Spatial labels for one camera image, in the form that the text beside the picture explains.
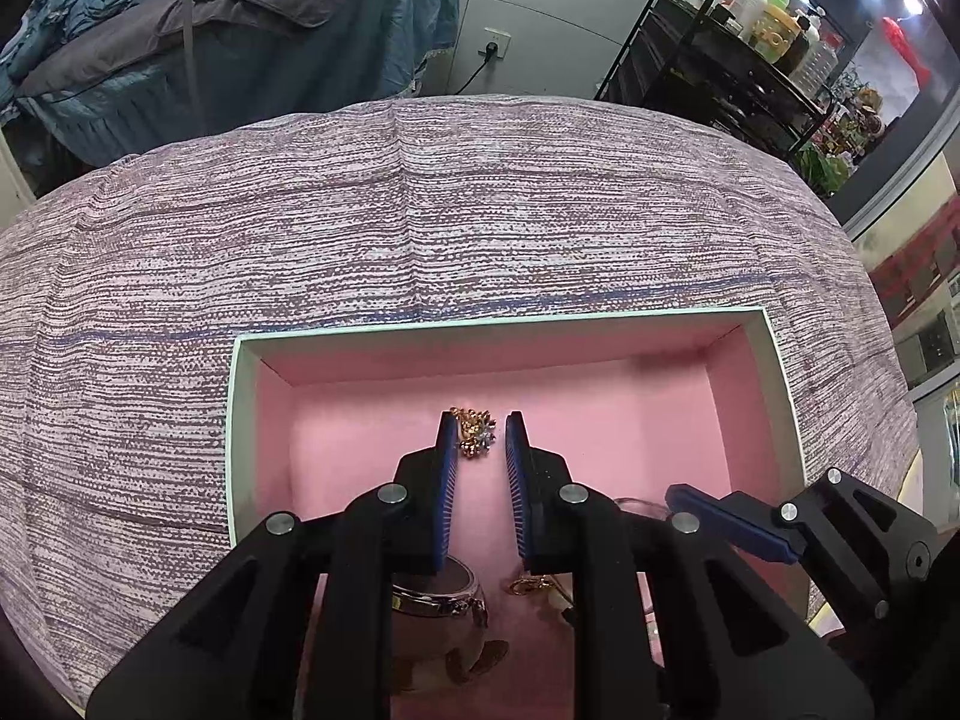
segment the blue bedspread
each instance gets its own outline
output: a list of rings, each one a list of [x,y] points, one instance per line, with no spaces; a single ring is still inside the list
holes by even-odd
[[[460,0],[347,0],[294,37],[205,25],[195,52],[208,133],[400,94],[424,57],[453,47],[459,15]],[[98,167],[199,133],[179,47],[92,87],[17,101]]]
[[[13,99],[13,85],[61,46],[142,0],[34,0],[27,28],[0,59],[0,111]]]

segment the power outlet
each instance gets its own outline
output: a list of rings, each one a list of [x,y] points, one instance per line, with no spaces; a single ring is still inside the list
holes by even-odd
[[[503,57],[507,55],[507,47],[510,46],[510,35],[488,26],[483,30],[483,38],[483,46],[478,50],[479,55],[486,55],[488,43],[496,43],[497,59],[503,59]]]

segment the blue gripper pad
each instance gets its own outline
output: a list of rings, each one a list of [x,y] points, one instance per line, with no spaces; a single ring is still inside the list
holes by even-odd
[[[690,485],[670,485],[666,491],[666,505],[671,512],[696,514],[710,531],[722,536],[725,541],[739,547],[750,555],[766,562],[782,562],[793,565],[800,556],[793,551],[790,542],[773,530],[750,522],[724,506],[723,500],[701,493]]]

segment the power cord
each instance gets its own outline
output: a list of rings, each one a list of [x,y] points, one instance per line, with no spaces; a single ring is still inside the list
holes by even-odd
[[[453,94],[459,95],[459,93],[461,93],[464,89],[466,89],[467,86],[469,86],[472,83],[472,81],[477,77],[477,74],[479,74],[481,70],[483,70],[488,64],[490,64],[491,60],[495,56],[496,56],[496,43],[493,42],[493,40],[491,40],[491,42],[487,44],[487,47],[484,50],[483,64],[480,65],[480,67],[478,67],[475,71],[473,71],[473,75],[470,76],[470,78],[467,80],[467,83],[461,86]]]

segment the purple striped fabric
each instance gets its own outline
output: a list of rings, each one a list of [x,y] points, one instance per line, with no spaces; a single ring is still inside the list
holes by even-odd
[[[229,547],[238,333],[762,305],[808,456],[895,493],[917,451],[886,319],[786,165],[561,98],[290,116],[127,157],[0,232],[0,601],[83,704]]]

